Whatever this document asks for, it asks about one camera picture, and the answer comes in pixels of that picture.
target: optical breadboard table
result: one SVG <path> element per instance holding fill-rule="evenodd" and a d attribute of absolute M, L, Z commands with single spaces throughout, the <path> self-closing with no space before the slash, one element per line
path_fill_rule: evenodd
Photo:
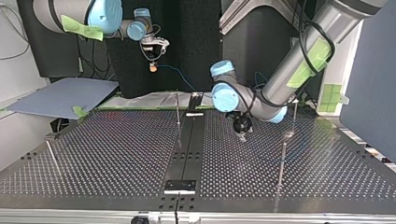
<path fill-rule="evenodd" d="M 60 211 L 384 215 L 396 222 L 396 174 L 311 110 L 299 109 L 294 125 L 292 111 L 279 124 L 252 119 L 246 142 L 224 114 L 203 112 L 179 125 L 173 110 L 91 113 L 0 173 L 0 222 Z M 177 181 L 190 181 L 193 193 L 168 194 Z"/>

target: orange object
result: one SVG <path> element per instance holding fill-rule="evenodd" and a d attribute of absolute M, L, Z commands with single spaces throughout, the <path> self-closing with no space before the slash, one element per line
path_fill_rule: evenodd
<path fill-rule="evenodd" d="M 157 72 L 157 66 L 155 66 L 155 65 L 150 66 L 149 67 L 149 71 L 150 72 Z"/>

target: white wall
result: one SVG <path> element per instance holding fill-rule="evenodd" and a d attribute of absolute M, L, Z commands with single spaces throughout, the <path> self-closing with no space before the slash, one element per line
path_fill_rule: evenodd
<path fill-rule="evenodd" d="M 18 9 L 16 0 L 0 0 Z M 7 12 L 14 25 L 21 29 L 18 19 Z M 26 43 L 0 16 L 0 58 L 9 57 L 26 48 Z M 32 51 L 16 59 L 0 60 L 0 109 L 32 91 L 46 86 L 38 74 Z M 0 170 L 43 142 L 50 132 L 52 118 L 0 112 Z"/>

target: robotic arm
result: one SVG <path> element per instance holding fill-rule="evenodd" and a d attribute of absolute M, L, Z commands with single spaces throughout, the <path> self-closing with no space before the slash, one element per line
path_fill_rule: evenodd
<path fill-rule="evenodd" d="M 101 27 L 104 35 L 129 36 L 139 42 L 151 72 L 157 71 L 157 61 L 169 46 L 169 41 L 156 36 L 161 28 L 152 24 L 147 8 L 136 9 L 133 20 L 123 21 L 121 0 L 35 0 L 33 8 L 38 20 L 53 32 L 65 33 L 61 23 L 65 15 L 81 24 Z"/>
<path fill-rule="evenodd" d="M 332 57 L 335 48 L 332 42 L 341 43 L 361 20 L 373 16 L 387 2 L 388 0 L 327 1 L 300 35 L 301 44 L 293 46 L 261 90 L 240 85 L 230 61 L 213 64 L 210 72 L 215 81 L 212 89 L 215 108 L 234 118 L 234 129 L 240 134 L 251 131 L 251 121 L 247 114 L 279 123 L 287 112 L 290 97 L 309 77 L 318 72 L 315 70 L 322 70 Z M 304 56 L 303 50 L 308 52 L 305 56 L 309 59 Z"/>

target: green sticky note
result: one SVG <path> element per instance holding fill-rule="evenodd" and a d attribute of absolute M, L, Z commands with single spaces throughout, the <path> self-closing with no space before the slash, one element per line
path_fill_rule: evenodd
<path fill-rule="evenodd" d="M 327 112 L 328 104 L 320 104 L 319 112 Z"/>
<path fill-rule="evenodd" d="M 101 27 L 87 26 L 64 15 L 61 17 L 65 32 L 82 35 L 89 39 L 103 40 L 103 30 Z"/>
<path fill-rule="evenodd" d="M 335 108 L 337 107 L 337 104 L 329 104 L 327 106 L 327 111 L 326 112 L 335 112 Z"/>
<path fill-rule="evenodd" d="M 308 58 L 318 71 L 322 70 L 327 65 L 326 60 L 330 56 L 331 50 L 329 43 L 321 38 L 319 38 L 311 50 L 309 50 Z M 291 88 L 300 88 L 306 80 L 313 75 L 314 73 L 311 71 L 306 61 L 303 60 L 289 80 L 287 86 Z"/>
<path fill-rule="evenodd" d="M 76 105 L 73 106 L 73 111 L 79 118 L 83 118 L 89 114 L 87 111 L 81 108 L 81 106 L 76 106 Z"/>
<path fill-rule="evenodd" d="M 325 84 L 320 98 L 319 112 L 335 112 L 340 102 L 342 85 Z"/>

